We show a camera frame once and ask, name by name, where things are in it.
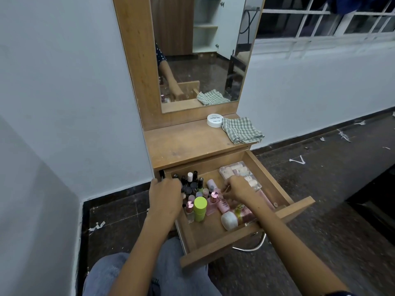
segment person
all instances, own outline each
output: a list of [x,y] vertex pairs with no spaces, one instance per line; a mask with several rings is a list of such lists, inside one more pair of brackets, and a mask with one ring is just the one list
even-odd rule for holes
[[[230,177],[225,186],[226,199],[243,203],[254,213],[303,295],[352,295],[242,176]],[[178,238],[164,243],[182,207],[180,189],[178,179],[151,181],[150,209],[131,253],[113,254],[97,261],[86,277],[83,296],[220,295],[208,277],[207,266],[189,275],[182,273],[179,259],[184,253]]]
[[169,83],[170,92],[175,96],[176,100],[180,100],[184,96],[184,93],[182,92],[180,86],[178,86],[177,81],[174,79],[173,73],[171,72],[170,66],[167,63],[166,57],[162,54],[157,43],[155,43],[155,51],[158,69],[161,71],[162,75]]

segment drawer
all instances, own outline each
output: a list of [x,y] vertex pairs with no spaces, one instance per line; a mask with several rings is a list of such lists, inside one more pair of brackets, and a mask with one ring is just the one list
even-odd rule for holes
[[[199,177],[205,179],[205,188],[207,188],[206,182],[209,179],[213,179],[218,187],[222,188],[224,179],[218,169],[239,161],[244,161],[245,165],[254,174],[268,199],[272,203],[277,203],[278,209],[275,214],[284,222],[294,219],[305,208],[314,203],[312,197],[294,202],[250,150],[235,150],[185,163],[165,169],[164,173],[165,177],[171,178],[173,173],[177,173],[181,177],[187,175],[188,172],[197,170]],[[180,259],[183,269],[194,269],[208,264],[230,251],[237,242],[245,242],[247,237],[263,231],[257,221],[242,224],[232,231],[227,231],[221,223],[219,210],[210,216],[205,216],[202,222],[192,223],[188,223],[185,212],[182,210],[175,223],[185,253]]]

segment mirror frame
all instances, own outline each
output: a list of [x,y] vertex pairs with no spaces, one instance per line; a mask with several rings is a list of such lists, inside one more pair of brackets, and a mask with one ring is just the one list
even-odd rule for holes
[[[236,113],[245,77],[237,101],[162,113],[151,2],[150,0],[113,0],[113,2],[144,131],[206,119],[207,115],[212,113],[221,115]],[[265,0],[262,2],[259,20],[264,2]],[[258,27],[251,44],[246,73],[257,31]]]

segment green and white gingham cloth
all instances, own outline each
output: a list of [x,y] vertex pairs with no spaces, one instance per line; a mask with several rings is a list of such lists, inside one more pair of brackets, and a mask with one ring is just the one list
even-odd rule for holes
[[224,103],[229,103],[230,100],[225,99],[222,94],[215,89],[206,92],[205,94],[203,92],[199,93],[196,97],[204,106],[209,106],[209,105],[218,105],[218,104],[224,104]]
[[252,125],[248,117],[222,120],[222,129],[234,144],[261,142],[264,135]]

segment clear plastic box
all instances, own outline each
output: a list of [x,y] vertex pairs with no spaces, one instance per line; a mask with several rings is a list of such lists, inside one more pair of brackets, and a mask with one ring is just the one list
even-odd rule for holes
[[262,185],[258,183],[255,176],[243,161],[221,167],[219,172],[224,179],[230,178],[231,176],[244,176],[244,178],[247,180],[250,186],[254,188],[255,191],[258,191],[262,188]]

